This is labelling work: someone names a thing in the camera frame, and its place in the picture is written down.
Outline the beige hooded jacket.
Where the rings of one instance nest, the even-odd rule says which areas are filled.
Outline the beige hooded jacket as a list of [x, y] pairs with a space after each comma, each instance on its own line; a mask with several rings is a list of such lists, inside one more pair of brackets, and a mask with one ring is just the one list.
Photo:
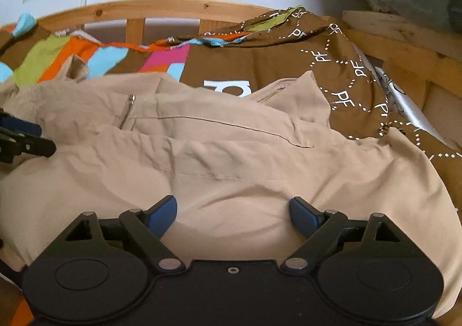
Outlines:
[[340, 130], [311, 72], [239, 98], [164, 73], [31, 87], [1, 84], [1, 107], [55, 142], [49, 158], [1, 168], [1, 239], [31, 264], [85, 211], [114, 218], [167, 195], [178, 216], [164, 243], [182, 260], [282, 260], [302, 243], [288, 202], [352, 219], [386, 214], [442, 272], [435, 316], [461, 292], [461, 222], [435, 168], [461, 155], [402, 120]]

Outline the colourful striped bedsheet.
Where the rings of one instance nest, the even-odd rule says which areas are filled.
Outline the colourful striped bedsheet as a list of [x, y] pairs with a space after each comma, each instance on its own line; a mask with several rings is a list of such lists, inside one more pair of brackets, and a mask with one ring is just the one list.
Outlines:
[[[366, 135], [377, 123], [411, 124], [391, 110], [363, 59], [337, 24], [302, 7], [268, 12], [202, 37], [168, 38], [148, 46], [58, 36], [29, 14], [1, 32], [1, 84], [12, 81], [26, 88], [63, 75], [87, 80], [164, 73], [188, 87], [245, 98], [276, 81], [311, 72], [330, 105], [332, 126]], [[433, 138], [431, 151], [443, 146], [461, 155], [423, 132]], [[461, 171], [456, 173], [441, 159], [435, 168], [457, 212]]]

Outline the wooden side rail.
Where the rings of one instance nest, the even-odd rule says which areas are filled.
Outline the wooden side rail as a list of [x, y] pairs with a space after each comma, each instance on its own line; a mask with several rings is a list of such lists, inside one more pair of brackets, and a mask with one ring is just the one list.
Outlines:
[[461, 35], [420, 27], [402, 16], [345, 11], [347, 37], [386, 76], [397, 101], [450, 144], [461, 145]]

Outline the silver patterned mattress pad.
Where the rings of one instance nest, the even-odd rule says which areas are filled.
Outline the silver patterned mattress pad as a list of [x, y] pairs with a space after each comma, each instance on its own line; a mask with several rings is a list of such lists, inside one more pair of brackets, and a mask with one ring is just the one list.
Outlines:
[[401, 89], [398, 84], [390, 78], [385, 70], [378, 66], [374, 66], [368, 57], [364, 57], [363, 61], [366, 64], [368, 70], [370, 70], [384, 90], [388, 103], [391, 105], [391, 110], [394, 113], [398, 113], [402, 117], [408, 119], [411, 124], [415, 127], [422, 129], [423, 131], [428, 132], [433, 137], [437, 138], [443, 144], [458, 150], [461, 149], [461, 146], [451, 141], [448, 138], [444, 138], [442, 134], [439, 134], [437, 130], [431, 125], [428, 119], [424, 116], [421, 109], [417, 104], [411, 99], [411, 97], [406, 94], [406, 92]]

